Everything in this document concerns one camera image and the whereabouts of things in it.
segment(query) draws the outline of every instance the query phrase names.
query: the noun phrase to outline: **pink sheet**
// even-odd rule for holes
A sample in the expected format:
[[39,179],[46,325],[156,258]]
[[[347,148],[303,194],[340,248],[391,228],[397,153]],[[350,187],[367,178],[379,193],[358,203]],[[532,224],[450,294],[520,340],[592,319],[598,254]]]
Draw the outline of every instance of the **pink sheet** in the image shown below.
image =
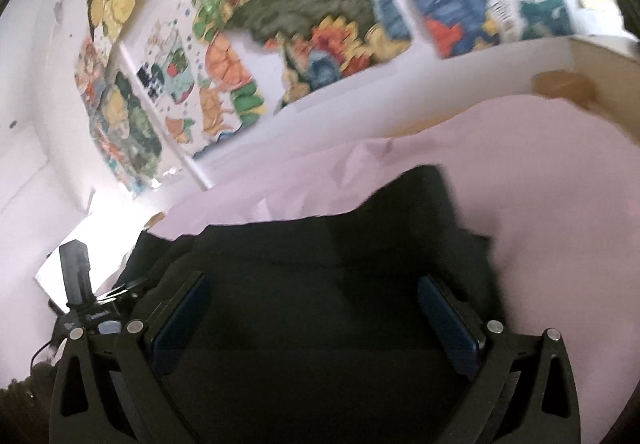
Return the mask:
[[494,239],[511,329],[562,332],[583,442],[599,442],[640,379],[640,148],[568,102],[504,97],[411,137],[272,161],[192,196],[152,232],[350,211],[425,163],[444,166],[462,224]]

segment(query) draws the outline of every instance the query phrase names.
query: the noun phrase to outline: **white wall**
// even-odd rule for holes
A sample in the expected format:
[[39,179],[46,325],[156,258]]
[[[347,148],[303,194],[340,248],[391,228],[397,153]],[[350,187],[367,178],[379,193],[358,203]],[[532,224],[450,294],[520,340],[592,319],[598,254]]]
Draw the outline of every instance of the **white wall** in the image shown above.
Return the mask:
[[50,339],[56,317],[33,277],[83,216],[33,126],[18,131],[0,157],[0,388],[29,375],[31,355]]
[[[0,15],[0,155],[31,120],[34,76],[32,44],[39,0],[10,0]],[[17,78],[16,75],[31,77]],[[10,124],[17,121],[15,128]]]

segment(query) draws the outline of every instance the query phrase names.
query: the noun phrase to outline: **metal screw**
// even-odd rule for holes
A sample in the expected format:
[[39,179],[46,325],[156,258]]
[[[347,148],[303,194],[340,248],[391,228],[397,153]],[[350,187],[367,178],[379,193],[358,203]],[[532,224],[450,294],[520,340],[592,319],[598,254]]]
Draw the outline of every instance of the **metal screw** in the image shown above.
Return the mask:
[[547,329],[546,335],[549,337],[549,339],[553,339],[553,341],[560,341],[560,338],[562,337],[560,331],[556,329]]
[[502,334],[502,331],[504,330],[504,325],[495,319],[492,319],[487,323],[486,327],[489,329],[489,332],[493,332],[494,334]]
[[80,339],[82,337],[82,334],[84,334],[84,330],[82,330],[80,327],[76,327],[71,332],[69,332],[69,338],[75,341],[77,339]]
[[137,334],[143,328],[145,328],[145,324],[142,323],[142,321],[140,321],[139,319],[134,319],[133,321],[130,321],[129,324],[127,325],[127,332],[129,334]]

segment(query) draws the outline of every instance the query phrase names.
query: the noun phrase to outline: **black fabric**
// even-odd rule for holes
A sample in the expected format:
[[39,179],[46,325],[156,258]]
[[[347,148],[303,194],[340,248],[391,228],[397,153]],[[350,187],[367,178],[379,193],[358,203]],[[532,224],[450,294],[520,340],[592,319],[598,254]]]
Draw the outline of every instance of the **black fabric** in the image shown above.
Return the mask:
[[114,286],[127,285],[143,277],[157,283],[171,262],[192,249],[194,240],[195,237],[184,235],[172,242],[142,231]]
[[446,276],[466,296],[472,284],[484,312],[502,311],[486,240],[456,228],[434,167],[343,215],[210,226],[177,246],[151,264],[162,278],[133,316],[187,273],[210,281],[209,310],[160,378],[202,442],[425,442],[466,379],[418,307],[418,279]]

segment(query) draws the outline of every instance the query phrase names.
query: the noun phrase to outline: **cable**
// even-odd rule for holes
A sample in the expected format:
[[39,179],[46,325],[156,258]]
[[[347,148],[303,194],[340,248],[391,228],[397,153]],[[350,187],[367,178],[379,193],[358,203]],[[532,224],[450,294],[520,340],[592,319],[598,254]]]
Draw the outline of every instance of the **cable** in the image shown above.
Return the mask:
[[47,348],[51,344],[52,341],[53,341],[53,339],[50,339],[49,341],[47,341],[42,347],[39,348],[39,350],[31,358],[31,365],[29,366],[29,375],[30,376],[31,376],[31,374],[33,374],[33,361],[36,360],[36,358],[38,357],[38,354],[40,354],[45,348]]

